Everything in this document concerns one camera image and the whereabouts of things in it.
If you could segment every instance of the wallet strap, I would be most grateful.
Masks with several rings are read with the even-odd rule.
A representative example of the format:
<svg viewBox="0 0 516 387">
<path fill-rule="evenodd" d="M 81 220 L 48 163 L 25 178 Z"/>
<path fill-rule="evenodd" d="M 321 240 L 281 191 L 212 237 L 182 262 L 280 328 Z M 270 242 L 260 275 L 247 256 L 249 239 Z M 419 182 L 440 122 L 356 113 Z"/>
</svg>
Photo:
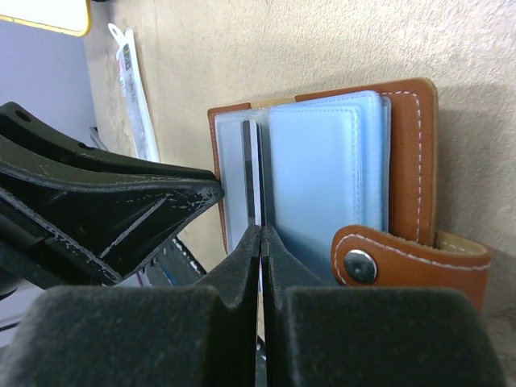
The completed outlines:
<svg viewBox="0 0 516 387">
<path fill-rule="evenodd" d="M 366 252 L 377 265 L 373 282 L 354 281 L 344 267 L 351 250 Z M 479 310 L 492 259 L 484 246 L 444 231 L 433 248 L 364 226 L 341 228 L 331 245 L 331 268 L 341 285 L 444 286 L 467 295 Z"/>
</svg>

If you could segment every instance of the metal snap fastener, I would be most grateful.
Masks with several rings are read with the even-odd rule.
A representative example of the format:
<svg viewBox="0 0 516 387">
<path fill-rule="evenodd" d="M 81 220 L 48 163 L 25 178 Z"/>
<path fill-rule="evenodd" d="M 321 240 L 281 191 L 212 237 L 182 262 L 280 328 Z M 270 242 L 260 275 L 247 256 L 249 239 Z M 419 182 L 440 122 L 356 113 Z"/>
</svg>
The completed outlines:
<svg viewBox="0 0 516 387">
<path fill-rule="evenodd" d="M 356 282 L 367 284 L 377 277 L 377 264 L 367 252 L 351 250 L 344 257 L 347 274 Z"/>
</svg>

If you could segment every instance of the light blue card sleeve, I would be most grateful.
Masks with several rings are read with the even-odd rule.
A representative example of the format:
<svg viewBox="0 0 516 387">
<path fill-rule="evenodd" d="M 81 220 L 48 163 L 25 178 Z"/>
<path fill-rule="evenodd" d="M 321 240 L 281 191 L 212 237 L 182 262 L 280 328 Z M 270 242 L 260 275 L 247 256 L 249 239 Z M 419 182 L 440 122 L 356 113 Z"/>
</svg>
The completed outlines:
<svg viewBox="0 0 516 387">
<path fill-rule="evenodd" d="M 289 109 L 291 106 L 357 106 L 362 119 L 360 128 L 363 132 L 363 174 L 364 174 L 364 224 L 375 230 L 384 229 L 384 171 L 385 171 L 385 110 L 382 100 L 374 91 L 360 91 L 334 97 L 314 99 L 294 104 L 278 106 L 277 109 Z"/>
<path fill-rule="evenodd" d="M 287 249 L 328 283 L 331 240 L 364 223 L 361 107 L 280 106 L 269 113 L 273 224 Z"/>
<path fill-rule="evenodd" d="M 229 253 L 235 250 L 248 227 L 242 143 L 243 134 L 240 121 L 218 123 L 217 146 L 218 149 L 221 149 L 218 159 L 220 182 L 225 192 L 224 218 Z"/>
</svg>

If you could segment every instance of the brown leather wallet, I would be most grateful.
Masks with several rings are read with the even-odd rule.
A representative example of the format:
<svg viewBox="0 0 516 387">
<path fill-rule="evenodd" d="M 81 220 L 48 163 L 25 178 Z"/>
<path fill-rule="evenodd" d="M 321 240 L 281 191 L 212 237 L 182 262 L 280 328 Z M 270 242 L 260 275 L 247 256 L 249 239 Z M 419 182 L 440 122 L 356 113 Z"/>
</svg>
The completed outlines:
<svg viewBox="0 0 516 387">
<path fill-rule="evenodd" d="M 215 115 L 361 90 L 387 95 L 392 103 L 389 234 L 363 226 L 338 230 L 331 249 L 335 279 L 341 285 L 364 285 L 353 281 L 344 267 L 345 256 L 351 250 L 361 250 L 377 267 L 375 279 L 366 285 L 446 286 L 463 292 L 480 309 L 490 252 L 480 244 L 435 230 L 438 102 L 437 91 L 430 80 L 406 79 L 210 109 L 215 175 L 220 178 Z M 219 213 L 227 246 L 221 202 Z"/>
</svg>

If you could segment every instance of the yellow edge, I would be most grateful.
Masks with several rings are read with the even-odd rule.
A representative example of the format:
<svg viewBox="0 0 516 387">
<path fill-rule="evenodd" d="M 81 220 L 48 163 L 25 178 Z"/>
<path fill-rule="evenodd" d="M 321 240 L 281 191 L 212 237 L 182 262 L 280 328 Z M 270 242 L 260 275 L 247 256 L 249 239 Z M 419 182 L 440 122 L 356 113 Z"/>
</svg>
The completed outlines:
<svg viewBox="0 0 516 387">
<path fill-rule="evenodd" d="M 91 9 L 90 9 L 89 0 L 85 0 L 85 4 L 86 4 L 86 26 L 84 29 L 82 29 L 80 31 L 67 30 L 66 28 L 49 26 L 47 24 L 31 22 L 30 20 L 11 18 L 10 16 L 5 16 L 5 15 L 0 15 L 0 20 L 6 20 L 7 22 L 24 24 L 29 27 L 42 28 L 44 30 L 59 32 L 61 34 L 68 34 L 68 35 L 73 35 L 73 36 L 84 36 L 91 30 Z"/>
</svg>

